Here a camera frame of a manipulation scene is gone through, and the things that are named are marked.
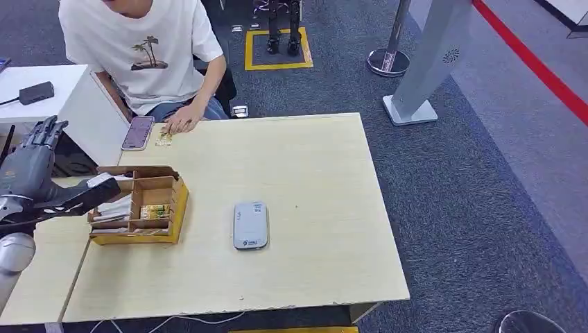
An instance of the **palm tree graphic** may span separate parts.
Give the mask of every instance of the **palm tree graphic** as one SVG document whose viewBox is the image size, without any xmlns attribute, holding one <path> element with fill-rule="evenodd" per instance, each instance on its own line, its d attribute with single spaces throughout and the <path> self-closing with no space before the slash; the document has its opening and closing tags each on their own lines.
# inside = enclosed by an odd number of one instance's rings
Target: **palm tree graphic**
<svg viewBox="0 0 588 333">
<path fill-rule="evenodd" d="M 137 52 L 143 52 L 145 51 L 145 53 L 147 53 L 147 57 L 149 57 L 149 64 L 151 66 L 155 66 L 155 61 L 153 61 L 151 59 L 151 54 L 149 53 L 149 51 L 147 51 L 147 49 L 145 48 L 145 44 L 136 44 L 132 46 L 132 49 L 137 51 Z"/>
<path fill-rule="evenodd" d="M 134 63 L 131 66 L 132 71 L 140 71 L 142 69 L 152 68 L 152 69 L 165 69 L 168 67 L 168 64 L 164 61 L 158 60 L 155 57 L 155 53 L 153 53 L 153 45 L 159 44 L 159 39 L 153 36 L 147 36 L 147 38 L 141 43 L 133 45 L 131 49 L 137 52 L 145 52 L 147 53 L 147 57 L 149 58 L 149 65 L 147 62 L 138 62 Z"/>
<path fill-rule="evenodd" d="M 157 64 L 157 59 L 155 59 L 155 53 L 153 53 L 153 44 L 159 44 L 159 39 L 157 39 L 153 36 L 147 36 L 147 39 L 144 40 L 144 43 L 142 45 L 145 45 L 145 43 L 147 43 L 147 45 L 149 46 L 149 49 L 151 50 L 151 56 L 153 57 L 153 64 Z"/>
</svg>

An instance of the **person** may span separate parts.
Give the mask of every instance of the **person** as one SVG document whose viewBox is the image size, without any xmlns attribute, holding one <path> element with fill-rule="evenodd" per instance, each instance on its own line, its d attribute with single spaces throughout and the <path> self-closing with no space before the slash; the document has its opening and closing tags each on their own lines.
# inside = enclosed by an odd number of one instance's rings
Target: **person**
<svg viewBox="0 0 588 333">
<path fill-rule="evenodd" d="M 173 135 L 227 118 L 214 98 L 227 64 L 201 0 L 61 0 L 59 20 L 67 58 L 89 65 L 127 119 L 153 116 Z"/>
</svg>

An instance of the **light wood tabletop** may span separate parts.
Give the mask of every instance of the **light wood tabletop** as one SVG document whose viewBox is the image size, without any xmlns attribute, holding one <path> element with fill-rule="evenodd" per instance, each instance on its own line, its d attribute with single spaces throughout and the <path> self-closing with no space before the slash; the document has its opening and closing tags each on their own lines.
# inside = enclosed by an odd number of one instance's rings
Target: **light wood tabletop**
<svg viewBox="0 0 588 333">
<path fill-rule="evenodd" d="M 171 146 L 155 145 L 160 128 L 120 164 L 170 165 L 183 177 L 179 244 L 90 244 L 63 321 L 368 310 L 409 297 L 358 114 L 204 121 Z M 239 251 L 234 206 L 253 200 L 268 207 L 269 244 Z"/>
<path fill-rule="evenodd" d="M 70 187 L 82 179 L 54 181 Z M 35 257 L 12 291 L 0 325 L 60 321 L 87 248 L 89 231 L 86 216 L 60 217 L 37 224 Z"/>
</svg>

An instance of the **white t-shirt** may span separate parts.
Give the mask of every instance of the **white t-shirt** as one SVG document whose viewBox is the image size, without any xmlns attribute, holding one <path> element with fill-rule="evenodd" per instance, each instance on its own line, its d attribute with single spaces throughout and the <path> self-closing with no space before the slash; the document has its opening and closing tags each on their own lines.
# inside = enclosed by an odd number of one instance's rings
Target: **white t-shirt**
<svg viewBox="0 0 588 333">
<path fill-rule="evenodd" d="M 59 19 L 67 58 L 110 74 L 140 115 L 196 95 L 204 77 L 192 54 L 205 62 L 223 54 L 201 0 L 153 0 L 140 19 L 101 0 L 61 0 Z"/>
</svg>

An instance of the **table leg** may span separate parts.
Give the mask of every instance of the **table leg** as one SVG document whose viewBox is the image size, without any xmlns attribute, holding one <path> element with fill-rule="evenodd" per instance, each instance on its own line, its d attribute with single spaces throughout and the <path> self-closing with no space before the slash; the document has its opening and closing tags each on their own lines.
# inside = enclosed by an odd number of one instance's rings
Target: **table leg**
<svg viewBox="0 0 588 333">
<path fill-rule="evenodd" d="M 349 317 L 353 324 L 369 314 L 373 309 L 377 308 L 382 302 L 352 304 L 349 306 Z"/>
<path fill-rule="evenodd" d="M 61 323 L 45 323 L 45 332 L 63 333 L 63 325 Z"/>
</svg>

